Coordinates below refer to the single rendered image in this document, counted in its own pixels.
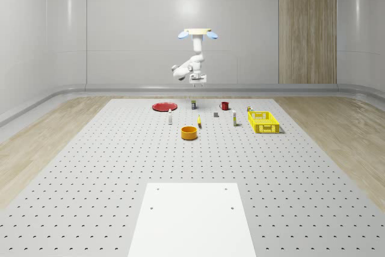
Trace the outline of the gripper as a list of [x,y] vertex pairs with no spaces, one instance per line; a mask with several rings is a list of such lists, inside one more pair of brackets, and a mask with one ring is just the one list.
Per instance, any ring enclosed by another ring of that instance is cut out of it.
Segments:
[[206,83],[207,76],[206,75],[196,75],[196,74],[190,74],[189,76],[189,83],[192,84],[194,87],[196,85],[201,85],[203,87],[203,84]]

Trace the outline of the red plate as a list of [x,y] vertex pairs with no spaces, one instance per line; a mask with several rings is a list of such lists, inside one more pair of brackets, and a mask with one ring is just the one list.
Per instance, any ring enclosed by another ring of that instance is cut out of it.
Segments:
[[177,104],[172,102],[160,102],[152,105],[153,110],[160,112],[168,112],[177,109]]

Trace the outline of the yellow bowl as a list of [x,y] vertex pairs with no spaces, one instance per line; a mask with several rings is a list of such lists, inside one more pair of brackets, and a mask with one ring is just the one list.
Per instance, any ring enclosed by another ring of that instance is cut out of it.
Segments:
[[184,126],[181,128],[181,138],[184,140],[195,140],[197,138],[197,128],[193,126]]

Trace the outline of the yellow basket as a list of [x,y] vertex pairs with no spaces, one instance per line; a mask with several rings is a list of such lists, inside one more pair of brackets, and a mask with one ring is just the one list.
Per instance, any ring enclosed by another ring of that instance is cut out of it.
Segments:
[[255,133],[280,132],[279,122],[268,111],[249,111],[248,121]]

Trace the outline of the white board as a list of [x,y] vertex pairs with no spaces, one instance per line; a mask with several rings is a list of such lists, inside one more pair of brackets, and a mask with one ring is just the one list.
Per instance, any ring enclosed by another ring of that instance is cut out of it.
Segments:
[[147,184],[128,257],[256,257],[237,184]]

